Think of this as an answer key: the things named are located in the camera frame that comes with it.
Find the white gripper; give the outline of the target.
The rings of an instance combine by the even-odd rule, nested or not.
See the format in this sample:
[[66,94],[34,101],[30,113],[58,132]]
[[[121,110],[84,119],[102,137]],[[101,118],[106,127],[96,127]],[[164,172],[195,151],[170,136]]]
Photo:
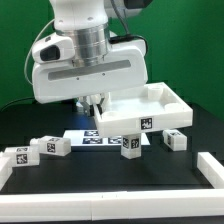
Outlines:
[[97,65],[77,67],[73,62],[77,51],[72,39],[49,35],[32,49],[35,99],[40,103],[49,103],[80,97],[84,112],[93,116],[89,96],[102,93],[97,108],[103,112],[109,99],[106,92],[141,86],[147,82],[145,54],[143,40],[112,44]]

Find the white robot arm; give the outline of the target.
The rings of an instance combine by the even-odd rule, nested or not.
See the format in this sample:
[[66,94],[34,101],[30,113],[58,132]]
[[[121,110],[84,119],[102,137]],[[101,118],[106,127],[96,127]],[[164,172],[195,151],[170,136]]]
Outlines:
[[153,0],[49,0],[55,32],[32,47],[35,99],[40,103],[87,98],[142,86],[147,80],[144,38],[109,30],[108,20],[134,16]]

